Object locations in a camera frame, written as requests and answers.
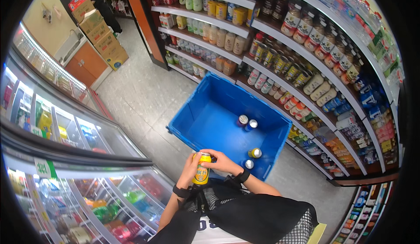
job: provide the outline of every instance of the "wrist strap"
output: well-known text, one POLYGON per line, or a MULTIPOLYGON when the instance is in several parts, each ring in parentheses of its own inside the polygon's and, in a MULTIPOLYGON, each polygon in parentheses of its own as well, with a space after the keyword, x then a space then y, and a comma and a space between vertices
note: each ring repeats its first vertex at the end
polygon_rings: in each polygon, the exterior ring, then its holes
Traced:
POLYGON ((248 170, 244 169, 244 172, 239 173, 239 175, 237 175, 235 177, 235 181, 237 181, 239 183, 244 183, 248 179, 249 175, 250 174, 249 174, 248 170))
POLYGON ((175 193, 178 197, 185 199, 187 199, 191 195, 191 192, 188 189, 179 189, 176 187, 176 184, 175 186, 173 186, 172 192, 175 193))

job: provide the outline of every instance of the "refrigerator display case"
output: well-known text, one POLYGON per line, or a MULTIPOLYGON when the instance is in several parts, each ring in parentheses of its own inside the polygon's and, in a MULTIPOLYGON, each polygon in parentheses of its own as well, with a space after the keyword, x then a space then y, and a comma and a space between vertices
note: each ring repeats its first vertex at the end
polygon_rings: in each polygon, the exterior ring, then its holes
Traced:
MULTIPOLYGON (((34 142, 28 133, 19 136, 30 140, 26 145, 34 142)), ((156 234, 174 183, 149 159, 107 155, 98 162, 99 153, 83 155, 86 151, 71 152, 63 145, 40 159, 49 141, 17 147, 14 138, 2 133, 6 180, 44 243, 139 244, 156 234), (84 163, 78 164, 81 158, 84 163), (39 173, 45 160, 51 161, 55 178, 39 173)))
MULTIPOLYGON (((18 48, 13 47, 4 63, 0 99, 1 115, 6 121, 71 147, 104 154, 146 157, 117 123, 89 110, 65 92, 58 92, 52 85, 55 82, 40 77, 32 68, 34 63, 28 63, 31 59, 23 58, 18 48)), ((71 82, 73 94, 80 91, 76 81, 71 82)), ((78 98, 83 97, 83 101, 90 99, 87 89, 77 94, 78 98)))

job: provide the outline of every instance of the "orange cabinet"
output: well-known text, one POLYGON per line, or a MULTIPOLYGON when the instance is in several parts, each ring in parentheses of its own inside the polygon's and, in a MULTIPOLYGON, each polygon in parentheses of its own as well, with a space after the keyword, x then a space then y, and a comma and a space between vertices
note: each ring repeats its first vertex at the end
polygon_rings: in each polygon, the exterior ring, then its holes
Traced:
POLYGON ((66 66, 75 78, 90 87, 105 71, 108 64, 95 52, 88 42, 77 51, 66 66))

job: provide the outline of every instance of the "hand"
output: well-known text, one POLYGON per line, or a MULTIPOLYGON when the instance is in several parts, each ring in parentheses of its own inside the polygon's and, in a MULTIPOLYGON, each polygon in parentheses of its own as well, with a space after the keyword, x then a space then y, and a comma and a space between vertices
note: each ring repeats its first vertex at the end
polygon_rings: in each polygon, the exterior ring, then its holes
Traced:
POLYGON ((230 158, 227 157, 222 152, 219 152, 213 149, 202 149, 200 150, 200 152, 209 153, 213 157, 217 158, 217 161, 215 163, 208 163, 208 162, 201 163, 201 166, 203 168, 212 168, 218 171, 228 172, 234 176, 237 176, 239 175, 239 173, 244 172, 244 168, 242 168, 240 165, 230 160, 230 158))
POLYGON ((184 169, 182 170, 182 174, 176 183, 176 187, 179 189, 187 189, 188 185, 194 178, 195 174, 197 174, 197 166, 198 162, 201 158, 201 152, 198 153, 191 153, 189 157, 185 161, 184 169))

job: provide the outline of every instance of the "gray floor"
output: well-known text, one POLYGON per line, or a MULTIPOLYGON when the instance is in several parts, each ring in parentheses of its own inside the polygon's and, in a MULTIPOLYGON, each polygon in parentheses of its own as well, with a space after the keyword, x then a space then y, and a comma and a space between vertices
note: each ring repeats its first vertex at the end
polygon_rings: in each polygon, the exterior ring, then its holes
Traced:
MULTIPOLYGON (((170 178, 177 181, 191 152, 165 126, 197 84, 175 70, 153 64, 132 20, 118 19, 118 40, 129 59, 97 89, 99 97, 127 134, 170 178)), ((285 144, 266 180, 284 197, 311 203, 318 221, 327 224, 321 244, 327 243, 347 212, 354 187, 335 187, 311 163, 285 144)))

